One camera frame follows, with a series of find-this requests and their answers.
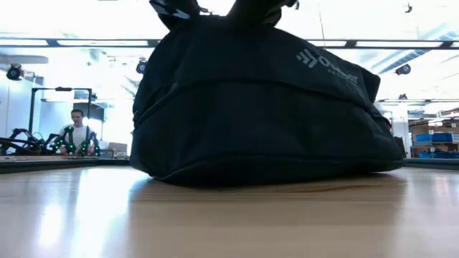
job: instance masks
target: wall-mounted camera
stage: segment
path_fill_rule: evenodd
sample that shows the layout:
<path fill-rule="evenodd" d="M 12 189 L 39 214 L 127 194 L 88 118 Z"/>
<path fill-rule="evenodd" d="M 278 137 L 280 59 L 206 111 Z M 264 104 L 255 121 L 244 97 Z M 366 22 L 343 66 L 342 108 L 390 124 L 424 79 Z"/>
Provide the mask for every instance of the wall-mounted camera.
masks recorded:
<path fill-rule="evenodd" d="M 12 64 L 6 72 L 6 77 L 10 80 L 19 81 L 21 76 L 24 76 L 24 71 L 22 71 L 20 64 Z"/>
<path fill-rule="evenodd" d="M 141 60 L 138 62 L 137 64 L 137 68 L 136 68 L 136 71 L 143 75 L 143 73 L 145 72 L 145 69 L 146 69 L 146 65 L 148 64 L 148 61 L 145 59 L 145 58 L 141 58 Z"/>
<path fill-rule="evenodd" d="M 395 70 L 395 73 L 397 75 L 407 75 L 407 74 L 411 73 L 411 67 L 410 67 L 409 64 L 405 64 L 404 66 L 398 67 Z"/>
<path fill-rule="evenodd" d="M 98 96 L 95 93 L 93 93 L 91 94 L 90 98 L 91 98 L 91 101 L 96 101 L 98 99 Z"/>

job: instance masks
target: blue storage bin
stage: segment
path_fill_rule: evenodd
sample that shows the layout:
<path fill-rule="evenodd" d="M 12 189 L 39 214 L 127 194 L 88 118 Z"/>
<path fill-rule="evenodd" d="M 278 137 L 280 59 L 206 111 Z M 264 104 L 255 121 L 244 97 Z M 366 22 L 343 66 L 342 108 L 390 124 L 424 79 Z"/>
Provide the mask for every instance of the blue storage bin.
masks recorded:
<path fill-rule="evenodd" d="M 416 135 L 416 141 L 430 141 L 430 134 L 421 133 Z"/>
<path fill-rule="evenodd" d="M 419 153 L 419 158 L 459 158 L 459 153 Z"/>
<path fill-rule="evenodd" d="M 416 141 L 430 141 L 430 134 L 421 133 L 416 135 Z M 453 136 L 450 133 L 434 133 L 432 141 L 436 142 L 452 142 Z"/>
<path fill-rule="evenodd" d="M 434 133 L 432 135 L 432 141 L 452 142 L 453 136 L 450 133 Z"/>
<path fill-rule="evenodd" d="M 419 153 L 418 154 L 419 158 L 432 158 L 431 153 Z"/>

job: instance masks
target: table surface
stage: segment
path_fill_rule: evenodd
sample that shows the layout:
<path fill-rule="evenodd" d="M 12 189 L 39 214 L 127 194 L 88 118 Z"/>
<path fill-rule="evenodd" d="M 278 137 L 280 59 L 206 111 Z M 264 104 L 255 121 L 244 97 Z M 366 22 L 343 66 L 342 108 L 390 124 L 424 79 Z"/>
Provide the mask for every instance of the table surface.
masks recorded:
<path fill-rule="evenodd" d="M 459 257 L 459 173 L 196 190 L 123 167 L 0 175 L 0 257 Z"/>

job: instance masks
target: white shirt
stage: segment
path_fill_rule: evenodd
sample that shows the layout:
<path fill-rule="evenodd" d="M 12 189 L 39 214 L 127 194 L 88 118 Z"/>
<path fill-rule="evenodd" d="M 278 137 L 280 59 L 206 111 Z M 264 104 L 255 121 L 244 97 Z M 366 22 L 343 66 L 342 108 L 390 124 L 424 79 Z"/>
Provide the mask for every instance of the white shirt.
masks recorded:
<path fill-rule="evenodd" d="M 83 143 L 83 141 L 86 140 L 86 128 L 87 128 L 87 126 L 82 126 L 80 128 L 76 128 L 72 124 L 66 125 L 61 129 L 59 134 L 60 135 L 64 135 L 65 128 L 67 128 L 67 127 L 73 127 L 73 143 L 75 144 L 75 146 L 77 146 L 77 150 L 76 151 L 78 152 L 79 149 L 80 149 L 81 143 Z M 68 134 L 65 136 L 65 141 L 69 142 L 69 135 Z"/>

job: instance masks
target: fluorescent light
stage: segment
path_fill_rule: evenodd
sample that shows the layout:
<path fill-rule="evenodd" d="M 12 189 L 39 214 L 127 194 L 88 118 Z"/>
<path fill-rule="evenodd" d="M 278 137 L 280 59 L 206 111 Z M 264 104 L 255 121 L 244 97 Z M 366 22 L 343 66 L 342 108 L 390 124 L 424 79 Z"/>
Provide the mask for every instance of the fluorescent light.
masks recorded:
<path fill-rule="evenodd" d="M 58 40 L 62 46 L 148 46 L 146 40 Z"/>
<path fill-rule="evenodd" d="M 317 47 L 344 47 L 346 44 L 346 41 L 330 41 L 330 40 L 310 40 L 308 41 L 309 43 L 313 44 L 314 46 Z"/>
<path fill-rule="evenodd" d="M 358 47 L 439 47 L 442 42 L 357 42 Z"/>
<path fill-rule="evenodd" d="M 7 46 L 47 46 L 46 40 L 36 39 L 0 39 L 0 45 Z"/>
<path fill-rule="evenodd" d="M 429 121 L 428 125 L 429 126 L 443 126 L 443 122 L 442 121 L 431 120 L 431 121 Z"/>
<path fill-rule="evenodd" d="M 91 103 L 105 103 L 105 102 L 121 102 L 121 101 L 132 101 L 133 98 L 120 98 L 120 99 L 97 99 L 91 101 Z M 63 100 L 63 99 L 51 99 L 51 98 L 44 98 L 42 99 L 43 102 L 66 102 L 66 103 L 88 103 L 87 99 L 81 99 L 81 100 Z"/>

